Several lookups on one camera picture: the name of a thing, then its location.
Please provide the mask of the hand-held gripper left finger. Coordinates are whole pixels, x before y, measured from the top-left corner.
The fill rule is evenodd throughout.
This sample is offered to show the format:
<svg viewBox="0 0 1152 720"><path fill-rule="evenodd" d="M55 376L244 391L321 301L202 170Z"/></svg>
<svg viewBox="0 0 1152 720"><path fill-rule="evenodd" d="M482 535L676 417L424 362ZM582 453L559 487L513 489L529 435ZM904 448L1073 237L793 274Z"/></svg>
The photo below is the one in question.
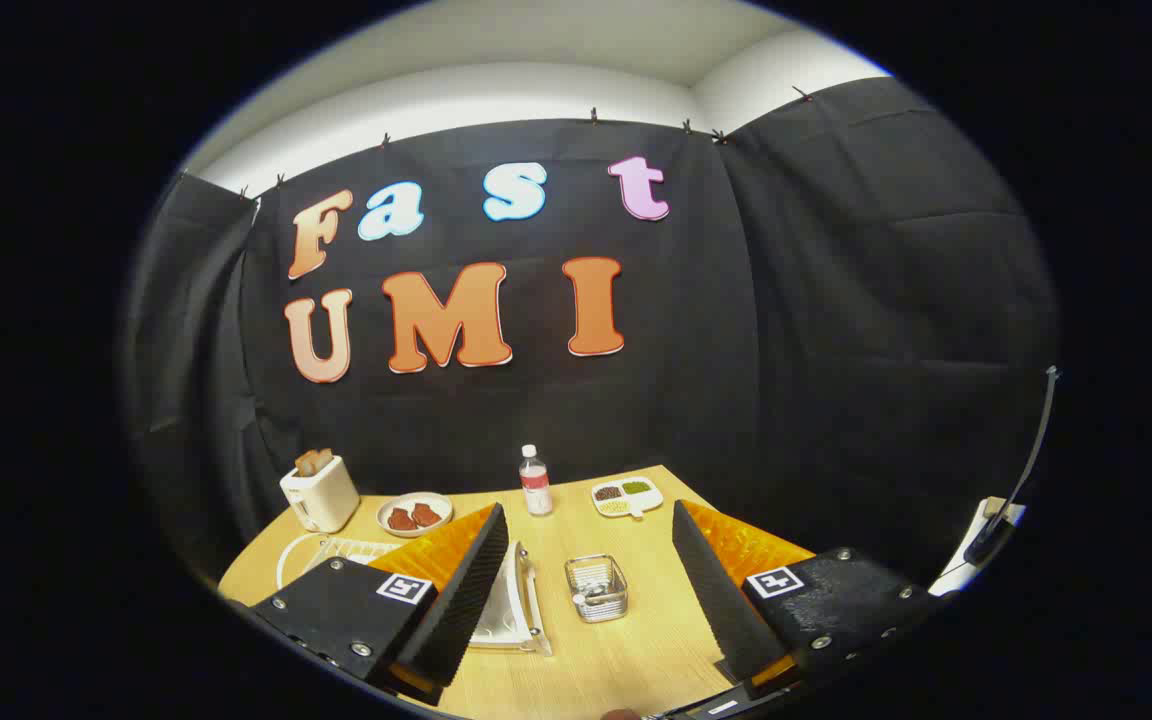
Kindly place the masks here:
<svg viewBox="0 0 1152 720"><path fill-rule="evenodd" d="M329 669L438 705L509 547L492 503L370 564L328 559L255 602L262 629Z"/></svg>

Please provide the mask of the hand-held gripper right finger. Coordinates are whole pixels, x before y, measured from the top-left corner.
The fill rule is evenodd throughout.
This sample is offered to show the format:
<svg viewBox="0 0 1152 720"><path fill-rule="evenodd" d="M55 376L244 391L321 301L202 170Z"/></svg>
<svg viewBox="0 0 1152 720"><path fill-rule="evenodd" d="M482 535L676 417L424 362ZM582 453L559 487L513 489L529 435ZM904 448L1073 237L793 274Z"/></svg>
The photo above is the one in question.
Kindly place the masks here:
<svg viewBox="0 0 1152 720"><path fill-rule="evenodd" d="M673 544L732 679L756 698L836 682L937 611L859 550L813 553L700 503L675 502Z"/></svg>

